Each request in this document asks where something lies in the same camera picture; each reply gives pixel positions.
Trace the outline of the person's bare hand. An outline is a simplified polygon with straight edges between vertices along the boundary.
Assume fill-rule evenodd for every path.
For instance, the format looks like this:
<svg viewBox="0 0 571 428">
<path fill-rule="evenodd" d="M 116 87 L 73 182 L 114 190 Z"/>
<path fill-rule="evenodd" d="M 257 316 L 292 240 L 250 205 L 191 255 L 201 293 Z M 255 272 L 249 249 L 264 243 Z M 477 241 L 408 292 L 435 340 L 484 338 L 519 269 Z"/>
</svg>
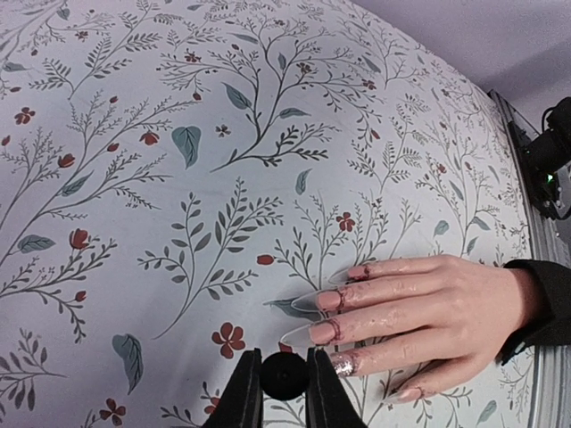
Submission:
<svg viewBox="0 0 571 428">
<path fill-rule="evenodd" d="M 293 348 L 383 342 L 331 355 L 342 377 L 431 362 L 388 402 L 407 403 L 460 386 L 479 375 L 524 319 L 527 302 L 506 269 L 455 256 L 389 259 L 347 269 L 343 285 L 293 304 L 327 318 L 286 333 Z"/>
</svg>

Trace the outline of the black sleeved forearm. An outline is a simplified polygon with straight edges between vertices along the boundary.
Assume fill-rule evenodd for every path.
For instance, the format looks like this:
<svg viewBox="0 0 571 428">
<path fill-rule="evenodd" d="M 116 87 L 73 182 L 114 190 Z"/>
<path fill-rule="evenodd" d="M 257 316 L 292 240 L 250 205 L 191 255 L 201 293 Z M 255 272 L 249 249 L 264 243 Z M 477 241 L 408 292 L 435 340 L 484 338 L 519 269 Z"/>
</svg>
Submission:
<svg viewBox="0 0 571 428">
<path fill-rule="evenodd" d="M 532 283 L 534 310 L 505 341 L 501 364 L 534 346 L 570 344 L 570 268 L 552 261 L 514 259 L 503 266 L 522 271 Z"/>
</svg>

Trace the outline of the black nail polish cap brush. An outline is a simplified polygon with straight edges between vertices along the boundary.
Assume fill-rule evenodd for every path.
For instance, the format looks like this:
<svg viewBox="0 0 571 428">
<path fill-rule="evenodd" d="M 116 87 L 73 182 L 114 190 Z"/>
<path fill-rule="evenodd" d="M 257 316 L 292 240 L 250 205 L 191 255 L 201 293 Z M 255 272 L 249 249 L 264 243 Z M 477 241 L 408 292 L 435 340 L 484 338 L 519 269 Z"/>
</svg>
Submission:
<svg viewBox="0 0 571 428">
<path fill-rule="evenodd" d="M 309 384 L 305 360 L 290 352 L 277 352 L 261 365 L 261 388 L 272 399 L 288 401 L 300 397 Z"/>
</svg>

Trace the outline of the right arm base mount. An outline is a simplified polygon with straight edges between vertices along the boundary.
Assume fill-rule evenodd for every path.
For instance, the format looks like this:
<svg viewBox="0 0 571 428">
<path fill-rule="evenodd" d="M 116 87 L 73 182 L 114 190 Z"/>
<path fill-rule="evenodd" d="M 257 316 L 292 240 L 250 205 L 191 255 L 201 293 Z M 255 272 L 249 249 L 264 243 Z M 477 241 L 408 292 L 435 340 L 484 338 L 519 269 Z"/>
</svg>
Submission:
<svg viewBox="0 0 571 428">
<path fill-rule="evenodd" d="M 570 98 L 547 108 L 536 129 L 497 91 L 488 95 L 500 110 L 529 202 L 545 218 L 570 218 Z"/>
</svg>

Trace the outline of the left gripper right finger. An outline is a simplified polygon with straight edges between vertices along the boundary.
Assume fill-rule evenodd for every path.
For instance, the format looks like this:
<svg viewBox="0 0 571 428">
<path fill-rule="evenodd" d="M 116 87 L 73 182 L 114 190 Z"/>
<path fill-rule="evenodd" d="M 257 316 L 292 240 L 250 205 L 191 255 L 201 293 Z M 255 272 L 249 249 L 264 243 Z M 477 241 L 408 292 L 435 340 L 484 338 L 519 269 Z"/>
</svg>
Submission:
<svg viewBox="0 0 571 428">
<path fill-rule="evenodd" d="M 324 350 L 307 354 L 309 385 L 305 392 L 306 426 L 311 428 L 365 428 Z"/>
</svg>

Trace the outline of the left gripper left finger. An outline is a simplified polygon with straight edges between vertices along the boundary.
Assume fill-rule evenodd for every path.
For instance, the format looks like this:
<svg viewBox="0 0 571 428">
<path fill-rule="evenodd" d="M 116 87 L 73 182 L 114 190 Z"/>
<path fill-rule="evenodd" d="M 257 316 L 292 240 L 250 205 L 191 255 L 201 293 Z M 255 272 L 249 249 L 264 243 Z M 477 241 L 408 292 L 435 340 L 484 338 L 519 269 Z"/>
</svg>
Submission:
<svg viewBox="0 0 571 428">
<path fill-rule="evenodd" d="M 246 351 L 240 357 L 205 428 L 262 427 L 261 350 Z"/>
</svg>

